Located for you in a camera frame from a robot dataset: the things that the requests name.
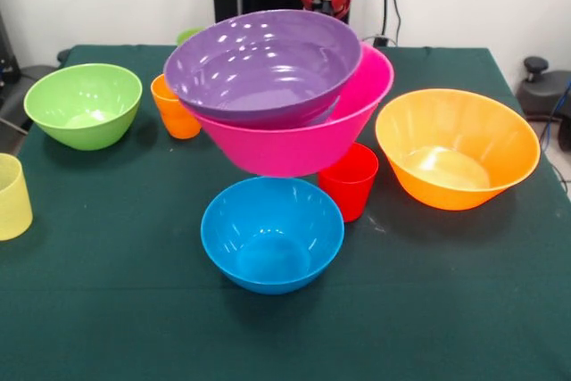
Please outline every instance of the red cup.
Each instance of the red cup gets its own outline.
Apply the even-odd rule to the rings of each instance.
[[[358,219],[378,172],[378,158],[368,147],[353,143],[338,162],[318,173],[318,185],[341,210],[344,222]]]

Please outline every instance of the green tablecloth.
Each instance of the green tablecloth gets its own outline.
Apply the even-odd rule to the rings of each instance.
[[[368,208],[314,284],[268,297],[207,259],[208,202],[245,178],[202,133],[169,138],[148,87],[169,46],[78,46],[145,92],[115,146],[73,151],[32,129],[21,152],[35,213],[0,244],[2,380],[555,380],[571,377],[571,205],[545,159],[465,212],[408,197],[373,124]],[[464,88],[517,108],[477,49],[389,49],[391,95]]]

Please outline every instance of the orange cup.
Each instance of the orange cup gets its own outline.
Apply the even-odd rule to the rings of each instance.
[[[195,137],[200,133],[200,123],[183,107],[177,95],[170,91],[164,75],[154,79],[151,92],[161,113],[162,123],[171,136],[185,139]]]

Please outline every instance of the stacked bowls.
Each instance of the stacked bowls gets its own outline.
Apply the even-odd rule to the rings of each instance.
[[[343,242],[343,217],[296,177],[350,149],[393,83],[393,68],[339,20],[307,11],[242,15],[190,37],[165,64],[168,87],[239,168],[203,216],[203,247],[237,285],[308,285]]]
[[[255,12],[189,38],[169,87],[239,168],[316,173],[347,153],[393,83],[393,68],[339,20]]]

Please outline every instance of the green bowl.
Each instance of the green bowl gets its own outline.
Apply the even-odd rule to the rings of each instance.
[[[188,30],[183,31],[182,33],[180,33],[177,36],[177,46],[181,46],[182,44],[184,44],[186,42],[187,39],[194,36],[196,33],[200,33],[203,30],[204,30],[204,28],[199,27],[196,29],[188,29]]]
[[[29,89],[24,110],[45,133],[80,151],[116,143],[137,114],[143,86],[135,73],[112,64],[55,71]]]

